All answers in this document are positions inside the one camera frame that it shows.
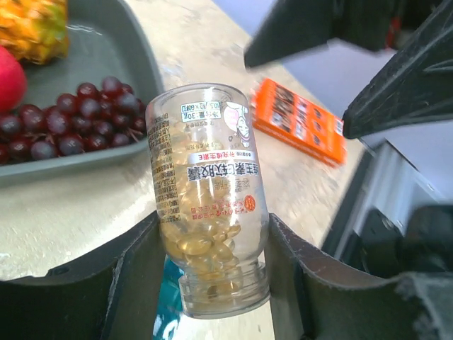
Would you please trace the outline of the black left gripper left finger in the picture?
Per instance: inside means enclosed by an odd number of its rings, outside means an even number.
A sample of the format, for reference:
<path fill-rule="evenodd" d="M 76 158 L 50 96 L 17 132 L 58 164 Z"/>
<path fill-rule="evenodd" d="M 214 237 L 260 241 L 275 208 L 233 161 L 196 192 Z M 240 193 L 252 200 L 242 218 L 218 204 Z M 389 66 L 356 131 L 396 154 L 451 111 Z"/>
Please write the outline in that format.
<path fill-rule="evenodd" d="M 2 339 L 151 339 L 164 269 L 156 212 L 44 277 L 1 282 Z"/>

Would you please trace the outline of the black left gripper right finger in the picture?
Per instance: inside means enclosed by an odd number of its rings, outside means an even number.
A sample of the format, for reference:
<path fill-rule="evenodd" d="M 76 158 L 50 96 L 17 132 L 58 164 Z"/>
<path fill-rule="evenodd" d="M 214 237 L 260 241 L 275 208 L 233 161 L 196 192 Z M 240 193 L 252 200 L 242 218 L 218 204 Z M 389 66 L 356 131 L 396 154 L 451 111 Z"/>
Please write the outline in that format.
<path fill-rule="evenodd" d="M 451 339 L 452 275 L 383 279 L 338 261 L 270 214 L 265 247 L 276 339 Z"/>

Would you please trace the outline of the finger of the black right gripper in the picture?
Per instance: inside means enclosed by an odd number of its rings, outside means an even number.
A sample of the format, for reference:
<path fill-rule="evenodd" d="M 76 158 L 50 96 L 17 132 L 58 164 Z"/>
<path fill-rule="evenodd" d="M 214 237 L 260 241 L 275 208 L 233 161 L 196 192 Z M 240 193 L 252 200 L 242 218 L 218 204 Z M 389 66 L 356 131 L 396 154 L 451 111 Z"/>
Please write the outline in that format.
<path fill-rule="evenodd" d="M 452 119 L 452 2 L 443 1 L 356 96 L 343 135 Z"/>
<path fill-rule="evenodd" d="M 246 67 L 260 67 L 299 52 L 343 40 L 378 52 L 405 1 L 276 1 L 244 52 Z"/>

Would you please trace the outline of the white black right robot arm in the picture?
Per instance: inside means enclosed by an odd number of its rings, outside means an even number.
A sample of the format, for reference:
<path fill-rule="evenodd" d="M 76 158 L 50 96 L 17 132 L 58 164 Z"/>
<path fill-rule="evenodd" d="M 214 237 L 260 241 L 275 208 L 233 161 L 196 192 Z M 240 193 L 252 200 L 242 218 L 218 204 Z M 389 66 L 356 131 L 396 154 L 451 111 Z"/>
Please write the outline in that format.
<path fill-rule="evenodd" d="M 352 100 L 368 150 L 323 250 L 361 271 L 452 270 L 452 2 L 278 1 L 244 53 L 259 67 L 339 39 L 394 56 Z"/>

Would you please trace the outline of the teal weekly pill organizer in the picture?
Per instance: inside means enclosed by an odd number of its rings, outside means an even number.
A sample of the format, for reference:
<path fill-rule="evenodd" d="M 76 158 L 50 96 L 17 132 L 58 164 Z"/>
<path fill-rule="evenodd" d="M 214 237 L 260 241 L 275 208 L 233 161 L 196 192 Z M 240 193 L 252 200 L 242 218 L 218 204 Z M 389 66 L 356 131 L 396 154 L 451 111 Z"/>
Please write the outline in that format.
<path fill-rule="evenodd" d="M 178 282 L 182 275 L 183 271 L 166 257 L 154 322 L 153 339 L 170 340 L 176 334 L 183 313 Z"/>

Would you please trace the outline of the clear pill bottle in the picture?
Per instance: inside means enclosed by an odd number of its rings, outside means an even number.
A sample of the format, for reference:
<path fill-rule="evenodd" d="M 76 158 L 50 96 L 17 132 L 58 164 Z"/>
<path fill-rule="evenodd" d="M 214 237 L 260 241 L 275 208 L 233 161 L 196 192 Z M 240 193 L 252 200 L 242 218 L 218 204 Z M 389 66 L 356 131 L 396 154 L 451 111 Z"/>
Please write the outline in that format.
<path fill-rule="evenodd" d="M 248 99 L 232 86 L 192 84 L 146 110 L 156 210 L 170 260 L 183 270 L 183 311 L 220 319 L 270 297 L 259 259 L 269 214 Z"/>

